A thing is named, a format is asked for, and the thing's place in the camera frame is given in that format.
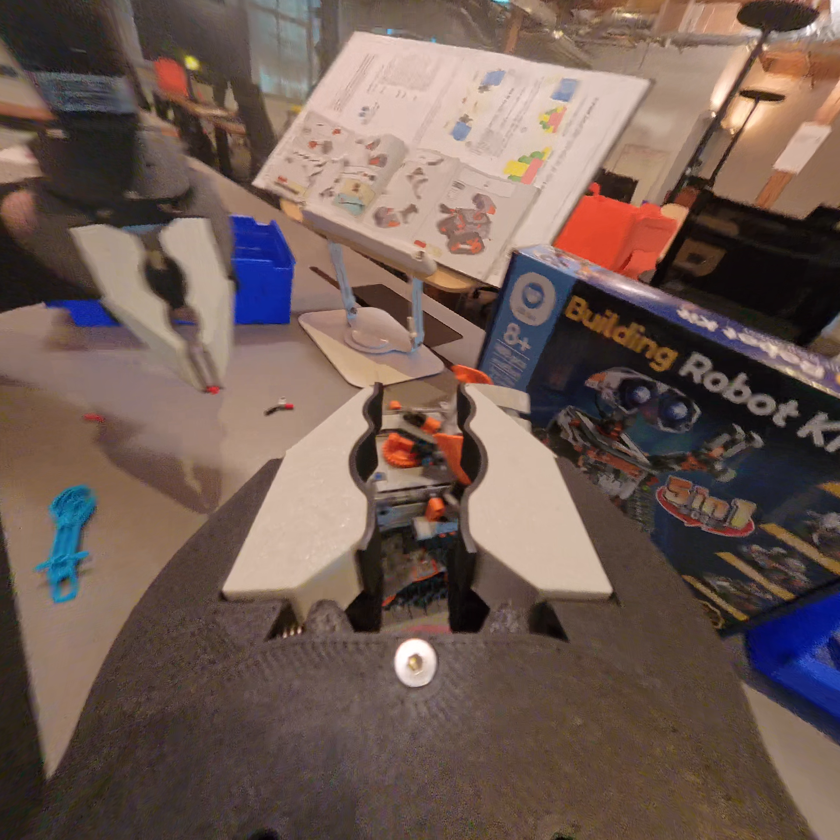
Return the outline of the black sofa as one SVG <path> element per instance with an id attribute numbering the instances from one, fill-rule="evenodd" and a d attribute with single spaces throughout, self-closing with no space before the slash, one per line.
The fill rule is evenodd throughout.
<path id="1" fill-rule="evenodd" d="M 803 218 L 704 189 L 652 287 L 802 347 L 838 317 L 839 211 Z"/>

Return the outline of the white instruction booklet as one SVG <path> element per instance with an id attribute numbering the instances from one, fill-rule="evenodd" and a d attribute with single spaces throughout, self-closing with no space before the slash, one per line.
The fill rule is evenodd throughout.
<path id="1" fill-rule="evenodd" d="M 499 287 L 514 250 L 553 241 L 651 86 L 358 31 L 254 186 Z"/>

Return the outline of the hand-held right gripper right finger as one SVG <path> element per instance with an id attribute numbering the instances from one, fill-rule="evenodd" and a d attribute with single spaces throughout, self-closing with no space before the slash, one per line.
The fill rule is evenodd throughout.
<path id="1" fill-rule="evenodd" d="M 458 423 L 469 588 L 489 605 L 608 601 L 613 586 L 553 452 L 482 385 L 459 387 Z"/>

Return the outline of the blue plastic bin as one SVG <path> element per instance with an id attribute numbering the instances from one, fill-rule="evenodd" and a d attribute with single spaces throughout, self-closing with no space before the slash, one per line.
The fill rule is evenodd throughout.
<path id="1" fill-rule="evenodd" d="M 183 306 L 186 307 L 182 273 L 174 261 L 165 255 L 162 248 L 162 228 L 168 224 L 132 225 L 127 227 L 114 227 L 109 224 L 101 225 L 119 228 L 125 232 L 132 233 L 141 240 L 146 255 L 145 277 L 154 293 L 168 305 L 170 316 L 173 306 L 168 297 L 156 290 L 152 281 L 149 279 L 149 269 L 152 268 L 152 256 L 158 254 L 162 257 L 163 268 L 161 271 L 168 277 L 174 276 L 174 279 L 179 282 L 178 285 L 183 297 Z M 291 317 L 291 292 L 296 260 L 279 226 L 275 222 L 262 224 L 256 222 L 252 217 L 232 215 L 228 219 L 227 227 L 228 232 L 233 236 L 233 248 L 227 263 L 224 262 L 224 255 L 218 242 L 217 246 L 224 267 L 228 270 L 228 277 L 234 283 L 234 324 L 238 326 L 262 324 L 274 326 L 288 323 Z M 78 258 L 81 264 L 85 266 L 79 255 Z M 101 293 L 92 277 L 91 279 L 98 290 L 99 307 L 107 310 L 112 320 L 118 321 L 111 314 L 110 310 L 103 306 Z"/>
<path id="2" fill-rule="evenodd" d="M 839 743 L 838 584 L 749 627 L 743 650 L 754 686 Z"/>

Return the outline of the white articulated holder stand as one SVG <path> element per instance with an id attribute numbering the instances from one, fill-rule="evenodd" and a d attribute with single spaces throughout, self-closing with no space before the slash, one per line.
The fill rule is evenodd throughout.
<path id="1" fill-rule="evenodd" d="M 425 345 L 424 282 L 438 269 L 426 246 L 376 234 L 325 208 L 305 206 L 301 215 L 303 223 L 327 242 L 342 308 L 304 312 L 298 322 L 342 378 L 363 389 L 442 373 L 444 363 Z M 411 309 L 406 324 L 382 308 L 359 304 L 344 264 L 345 248 L 407 275 Z"/>

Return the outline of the blue robot kit box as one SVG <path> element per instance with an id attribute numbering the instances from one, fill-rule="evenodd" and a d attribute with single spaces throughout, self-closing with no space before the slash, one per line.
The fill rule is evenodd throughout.
<path id="1" fill-rule="evenodd" d="M 838 591 L 838 362 L 549 246 L 515 252 L 479 368 L 728 632 Z"/>

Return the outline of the orange plastic crate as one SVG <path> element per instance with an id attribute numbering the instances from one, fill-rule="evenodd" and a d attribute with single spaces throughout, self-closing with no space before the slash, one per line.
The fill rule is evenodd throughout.
<path id="1" fill-rule="evenodd" d="M 655 271 L 681 222 L 660 206 L 636 206 L 604 196 L 593 182 L 552 245 L 617 275 L 640 280 Z"/>

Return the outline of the blue plastic brick separator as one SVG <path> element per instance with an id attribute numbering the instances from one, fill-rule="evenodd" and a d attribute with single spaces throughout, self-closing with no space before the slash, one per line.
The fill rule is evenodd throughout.
<path id="1" fill-rule="evenodd" d="M 43 574 L 55 604 L 74 600 L 79 592 L 79 565 L 88 557 L 81 533 L 97 508 L 93 491 L 85 485 L 61 491 L 49 504 L 55 533 L 47 559 L 34 567 Z"/>

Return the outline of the black floor lamp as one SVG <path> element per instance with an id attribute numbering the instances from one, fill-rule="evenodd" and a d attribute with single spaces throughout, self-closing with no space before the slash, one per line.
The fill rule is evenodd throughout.
<path id="1" fill-rule="evenodd" d="M 700 136 L 691 156 L 685 163 L 679 179 L 675 182 L 673 189 L 668 195 L 670 201 L 676 199 L 677 195 L 688 183 L 688 180 L 698 173 L 701 167 L 701 159 L 709 142 L 726 118 L 728 110 L 738 95 L 742 83 L 749 74 L 753 64 L 760 58 L 769 37 L 777 33 L 790 33 L 806 28 L 816 21 L 818 15 L 819 13 L 816 8 L 806 2 L 751 1 L 741 5 L 737 14 L 737 20 L 745 28 L 758 30 L 759 35 L 738 71 L 737 76 L 735 76 L 730 88 L 727 90 L 724 99 L 715 111 L 712 120 Z"/>

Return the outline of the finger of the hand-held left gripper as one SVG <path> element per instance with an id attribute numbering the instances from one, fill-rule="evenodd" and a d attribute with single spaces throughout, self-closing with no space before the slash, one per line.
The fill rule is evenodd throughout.
<path id="1" fill-rule="evenodd" d="M 200 385 L 187 342 L 172 327 L 168 305 L 147 282 L 141 240 L 101 224 L 73 227 L 70 236 L 103 306 L 181 380 Z"/>
<path id="2" fill-rule="evenodd" d="M 162 248 L 182 273 L 185 304 L 196 326 L 193 339 L 171 329 L 171 366 L 199 392 L 219 389 L 234 345 L 235 285 L 214 231 L 202 217 L 176 219 L 162 228 Z"/>

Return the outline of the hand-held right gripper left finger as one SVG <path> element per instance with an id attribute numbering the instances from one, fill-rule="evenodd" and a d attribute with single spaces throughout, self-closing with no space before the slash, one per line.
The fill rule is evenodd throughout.
<path id="1" fill-rule="evenodd" d="M 361 389 L 281 459 L 222 587 L 229 602 L 351 604 L 374 530 L 364 458 L 382 424 L 381 385 Z"/>

